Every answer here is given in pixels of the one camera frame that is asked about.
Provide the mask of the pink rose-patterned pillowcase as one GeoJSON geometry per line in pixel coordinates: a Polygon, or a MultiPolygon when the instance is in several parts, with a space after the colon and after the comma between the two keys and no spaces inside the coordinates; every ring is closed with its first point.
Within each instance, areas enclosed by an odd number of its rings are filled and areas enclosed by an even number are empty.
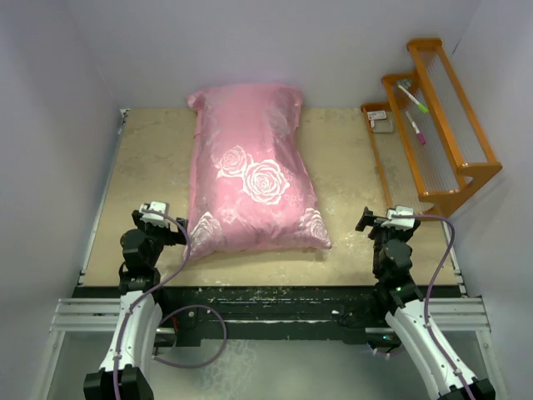
{"type": "Polygon", "coordinates": [[[302,103],[299,89],[275,83],[210,87],[187,97],[197,114],[187,227],[192,260],[331,247],[296,148],[302,103]]]}

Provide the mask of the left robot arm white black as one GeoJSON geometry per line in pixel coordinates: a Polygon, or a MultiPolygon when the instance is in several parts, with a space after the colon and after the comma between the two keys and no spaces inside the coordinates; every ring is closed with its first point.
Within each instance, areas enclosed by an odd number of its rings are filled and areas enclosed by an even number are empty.
{"type": "Polygon", "coordinates": [[[132,212],[135,228],[120,239],[119,316],[106,357],[97,372],[84,379],[86,399],[153,399],[148,363],[157,327],[168,323],[172,311],[160,297],[161,274],[156,263],[164,247],[187,244],[187,222],[169,217],[164,202],[143,203],[132,212]]]}

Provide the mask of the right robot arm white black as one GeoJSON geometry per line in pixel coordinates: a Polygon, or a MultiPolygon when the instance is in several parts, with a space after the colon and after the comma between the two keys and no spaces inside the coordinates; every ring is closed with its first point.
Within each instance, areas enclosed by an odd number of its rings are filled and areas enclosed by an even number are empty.
{"type": "Polygon", "coordinates": [[[435,280],[453,247],[455,228],[445,217],[415,214],[398,206],[385,217],[365,208],[356,225],[358,232],[370,227],[374,242],[372,272],[377,301],[370,309],[371,319],[389,326],[398,336],[422,377],[431,399],[494,399],[496,390],[490,380],[479,379],[460,359],[439,329],[429,311],[435,280]],[[450,240],[429,286],[422,292],[413,280],[412,249],[408,241],[423,220],[438,220],[448,225],[450,240]]]}

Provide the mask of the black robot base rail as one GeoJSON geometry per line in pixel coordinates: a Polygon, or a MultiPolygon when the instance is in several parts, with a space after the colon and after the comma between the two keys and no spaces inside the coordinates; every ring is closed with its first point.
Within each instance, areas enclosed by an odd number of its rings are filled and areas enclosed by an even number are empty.
{"type": "Polygon", "coordinates": [[[386,322],[371,286],[340,287],[165,287],[159,297],[162,312],[179,314],[164,323],[177,327],[177,345],[197,346],[203,339],[317,340],[364,344],[366,329],[386,322]],[[254,312],[269,317],[326,315],[327,306],[340,314],[330,322],[252,323],[254,312]]]}

